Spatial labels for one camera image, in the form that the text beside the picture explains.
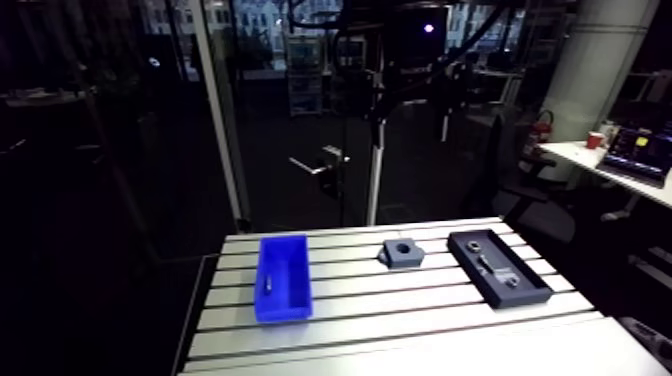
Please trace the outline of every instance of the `white desk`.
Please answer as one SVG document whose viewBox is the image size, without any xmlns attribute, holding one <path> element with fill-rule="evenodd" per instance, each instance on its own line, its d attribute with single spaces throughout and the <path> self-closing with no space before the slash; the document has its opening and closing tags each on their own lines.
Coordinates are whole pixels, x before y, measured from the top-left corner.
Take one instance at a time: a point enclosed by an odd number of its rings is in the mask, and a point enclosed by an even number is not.
<svg viewBox="0 0 672 376">
<path fill-rule="evenodd" d="M 498 233 L 551 299 L 490 308 L 446 247 L 478 229 Z M 313 317 L 274 326 L 254 317 L 262 236 L 227 238 L 181 375 L 668 374 L 499 218 L 309 231 Z M 375 259 L 383 240 L 408 237 L 426 252 L 420 267 Z"/>
<path fill-rule="evenodd" d="M 598 170 L 595 167 L 602 159 L 602 156 L 604 156 L 606 150 L 602 148 L 594 150 L 586 149 L 585 144 L 585 141 L 579 141 L 541 144 L 539 146 L 544 151 L 555 154 L 596 175 L 611 180 L 636 194 L 646 196 L 660 204 L 672 208 L 672 174 L 667 175 L 665 188 L 660 189 L 648 184 L 640 183 L 634 178 L 625 175 Z"/>
</svg>

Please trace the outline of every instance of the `gray block with hole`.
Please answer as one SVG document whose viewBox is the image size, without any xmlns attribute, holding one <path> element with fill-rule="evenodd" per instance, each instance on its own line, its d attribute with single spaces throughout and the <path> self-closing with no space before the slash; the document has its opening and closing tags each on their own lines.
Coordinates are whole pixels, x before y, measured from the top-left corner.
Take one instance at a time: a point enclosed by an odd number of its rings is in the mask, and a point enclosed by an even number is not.
<svg viewBox="0 0 672 376">
<path fill-rule="evenodd" d="M 390 269 L 412 268 L 422 264 L 425 251 L 413 239 L 385 240 L 381 256 Z"/>
</svg>

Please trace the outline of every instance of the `blue plastic bin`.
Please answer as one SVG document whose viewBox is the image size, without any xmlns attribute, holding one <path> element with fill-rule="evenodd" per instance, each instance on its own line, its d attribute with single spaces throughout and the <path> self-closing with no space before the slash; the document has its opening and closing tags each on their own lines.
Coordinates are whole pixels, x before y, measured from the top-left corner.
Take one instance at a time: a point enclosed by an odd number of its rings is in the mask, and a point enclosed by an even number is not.
<svg viewBox="0 0 672 376">
<path fill-rule="evenodd" d="M 305 235 L 261 239 L 254 313 L 261 323 L 304 320 L 313 314 Z"/>
</svg>

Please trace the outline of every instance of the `black tray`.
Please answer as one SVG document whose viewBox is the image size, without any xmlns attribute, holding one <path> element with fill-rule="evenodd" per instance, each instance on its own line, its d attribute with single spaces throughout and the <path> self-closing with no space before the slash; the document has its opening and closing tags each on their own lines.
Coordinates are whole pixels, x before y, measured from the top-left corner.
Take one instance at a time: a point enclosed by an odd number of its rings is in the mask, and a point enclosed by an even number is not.
<svg viewBox="0 0 672 376">
<path fill-rule="evenodd" d="M 481 251 L 469 250 L 470 241 L 477 241 Z M 448 237 L 448 249 L 492 308 L 543 303 L 553 294 L 546 282 L 492 230 L 453 232 Z M 497 275 L 479 261 L 480 255 L 498 269 Z M 518 283 L 511 287 L 505 281 L 514 275 Z"/>
</svg>

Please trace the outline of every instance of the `red cup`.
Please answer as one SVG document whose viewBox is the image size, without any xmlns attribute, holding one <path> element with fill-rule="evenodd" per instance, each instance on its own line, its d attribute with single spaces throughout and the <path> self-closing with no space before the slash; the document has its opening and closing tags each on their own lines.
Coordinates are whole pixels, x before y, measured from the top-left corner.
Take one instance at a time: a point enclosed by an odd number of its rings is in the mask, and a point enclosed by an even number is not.
<svg viewBox="0 0 672 376">
<path fill-rule="evenodd" d="M 586 140 L 586 148 L 595 149 L 600 146 L 602 140 L 604 140 L 604 135 L 602 133 L 590 132 L 588 133 L 588 140 Z"/>
</svg>

